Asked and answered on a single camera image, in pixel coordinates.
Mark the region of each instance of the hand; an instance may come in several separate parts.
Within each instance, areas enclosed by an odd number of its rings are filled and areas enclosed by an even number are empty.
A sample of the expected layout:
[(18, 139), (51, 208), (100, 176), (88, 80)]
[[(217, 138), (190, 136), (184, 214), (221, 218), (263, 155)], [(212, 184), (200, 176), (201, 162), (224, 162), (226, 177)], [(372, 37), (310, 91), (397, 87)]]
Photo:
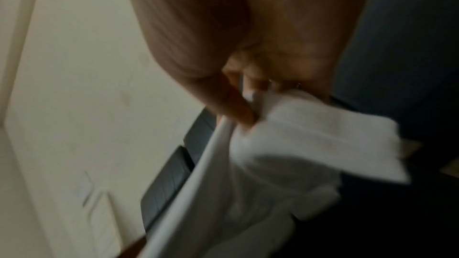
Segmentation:
[(329, 94), (365, 0), (132, 0), (158, 64), (214, 112), (256, 116), (235, 86)]

